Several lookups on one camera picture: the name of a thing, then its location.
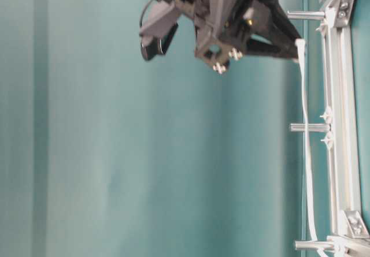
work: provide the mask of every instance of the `teal wall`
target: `teal wall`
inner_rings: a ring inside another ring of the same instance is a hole
[[[370,225],[370,0],[357,0],[352,23],[354,86],[356,95],[358,157],[361,173],[362,215]]]
[[[0,256],[298,256],[298,67],[145,63],[146,1],[0,0]]]

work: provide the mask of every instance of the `silver post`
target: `silver post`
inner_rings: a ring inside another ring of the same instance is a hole
[[[304,132],[305,131],[305,124],[302,123],[292,123],[290,124],[290,131],[291,132]],[[330,126],[328,124],[309,124],[308,125],[309,132],[320,132],[320,133],[327,133],[330,131]]]
[[[334,250],[334,243],[329,241],[296,241],[295,250]]]
[[[324,12],[304,12],[304,11],[288,11],[288,18],[303,19],[303,20],[323,20]]]

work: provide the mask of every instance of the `bolt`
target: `bolt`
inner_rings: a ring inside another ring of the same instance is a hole
[[[229,52],[229,57],[230,58],[233,58],[234,60],[236,61],[239,61],[242,57],[243,57],[243,53],[241,53],[240,51],[238,51],[237,49],[233,48],[230,52]]]
[[[224,74],[224,72],[226,71],[226,66],[224,65],[220,65],[219,62],[217,62],[214,66],[213,66],[213,70],[214,71],[217,71],[219,75],[222,75]]]
[[[352,224],[352,225],[357,225],[358,224],[358,219],[355,218],[355,217],[349,217],[348,220],[349,220],[349,223]]]
[[[362,232],[362,226],[359,225],[358,227],[354,227],[353,228],[353,232],[356,234],[356,235],[360,235],[361,232]]]
[[[346,9],[348,9],[348,7],[349,7],[349,3],[347,1],[342,1],[339,8],[341,10],[346,10]]]
[[[341,10],[339,13],[338,13],[338,17],[339,18],[345,18],[347,16],[346,12],[344,12],[343,10]]]

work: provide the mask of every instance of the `white cable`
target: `white cable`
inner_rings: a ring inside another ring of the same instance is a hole
[[[295,45],[298,48],[298,62],[301,68],[302,76],[302,108],[305,123],[305,169],[306,169],[306,191],[307,191],[307,216],[308,227],[312,241],[317,241],[316,227],[315,227],[315,210],[313,202],[313,177],[312,177],[312,159],[311,159],[311,145],[308,131],[308,104],[306,93],[306,79],[305,79],[305,51],[306,41],[304,39],[296,39]],[[318,250],[317,253],[321,257],[328,257],[324,251]]]

